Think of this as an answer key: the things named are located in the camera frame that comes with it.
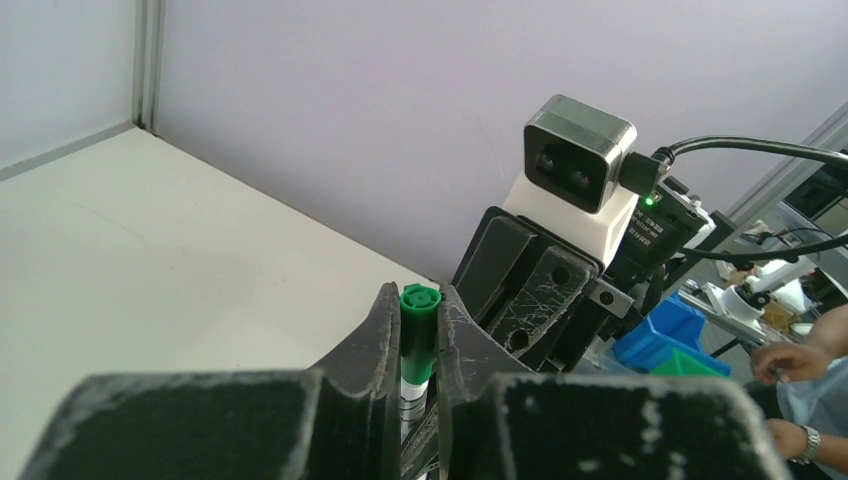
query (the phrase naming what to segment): green plastic bin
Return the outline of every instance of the green plastic bin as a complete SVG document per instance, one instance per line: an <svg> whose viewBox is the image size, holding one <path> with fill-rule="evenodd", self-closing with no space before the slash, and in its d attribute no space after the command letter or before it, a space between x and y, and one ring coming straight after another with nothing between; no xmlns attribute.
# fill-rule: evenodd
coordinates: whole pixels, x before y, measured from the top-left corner
<svg viewBox="0 0 848 480"><path fill-rule="evenodd" d="M707 375L712 377L723 377L719 372L704 365L698 360L686 355L680 350L673 349L671 358L661 363L657 368L651 370L653 375L694 376Z"/></svg>

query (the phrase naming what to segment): wristwatch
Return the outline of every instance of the wristwatch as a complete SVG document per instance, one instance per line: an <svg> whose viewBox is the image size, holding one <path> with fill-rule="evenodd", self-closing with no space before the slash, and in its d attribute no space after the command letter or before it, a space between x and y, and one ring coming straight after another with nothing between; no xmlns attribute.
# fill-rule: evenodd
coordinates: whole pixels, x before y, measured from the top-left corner
<svg viewBox="0 0 848 480"><path fill-rule="evenodd" d="M804 450L804 453L801 455L790 459L790 461L800 465L807 465L813 461L813 457L816 456L816 452L818 452L819 447L821 447L821 435L819 435L819 432L816 429L810 428L806 425L801 425L801 428L807 432L807 449Z"/></svg>

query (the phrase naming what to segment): human hand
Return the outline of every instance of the human hand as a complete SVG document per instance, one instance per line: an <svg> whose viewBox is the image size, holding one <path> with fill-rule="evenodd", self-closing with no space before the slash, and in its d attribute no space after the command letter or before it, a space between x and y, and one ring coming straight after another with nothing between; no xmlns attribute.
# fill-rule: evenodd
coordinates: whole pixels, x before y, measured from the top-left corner
<svg viewBox="0 0 848 480"><path fill-rule="evenodd" d="M818 380L832 361L825 351L816 347L780 342L757 349L751 355L751 371L764 385ZM780 371L779 378L774 377L773 369Z"/></svg>
<svg viewBox="0 0 848 480"><path fill-rule="evenodd" d="M777 451L780 452L784 460L795 458L807 449L807 431L800 425L772 418L766 420L766 428L774 437Z"/></svg>

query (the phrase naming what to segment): blue plastic bin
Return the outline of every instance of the blue plastic bin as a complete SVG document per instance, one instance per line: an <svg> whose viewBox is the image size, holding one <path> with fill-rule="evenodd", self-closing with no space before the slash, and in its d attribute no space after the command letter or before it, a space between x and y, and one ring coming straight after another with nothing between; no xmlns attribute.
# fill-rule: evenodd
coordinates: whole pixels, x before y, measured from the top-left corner
<svg viewBox="0 0 848 480"><path fill-rule="evenodd" d="M671 296L612 350L624 365L651 371L670 359L676 348L716 372L730 375L730 365L704 353L700 340L703 329L704 314Z"/></svg>

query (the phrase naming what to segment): white table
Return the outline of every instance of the white table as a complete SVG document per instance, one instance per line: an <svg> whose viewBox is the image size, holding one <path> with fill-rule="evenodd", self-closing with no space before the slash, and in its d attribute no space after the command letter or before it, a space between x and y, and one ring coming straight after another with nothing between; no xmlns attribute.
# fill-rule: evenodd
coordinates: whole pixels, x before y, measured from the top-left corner
<svg viewBox="0 0 848 480"><path fill-rule="evenodd" d="M87 375L301 369L425 282L140 130L0 182L0 239L4 479Z"/></svg>

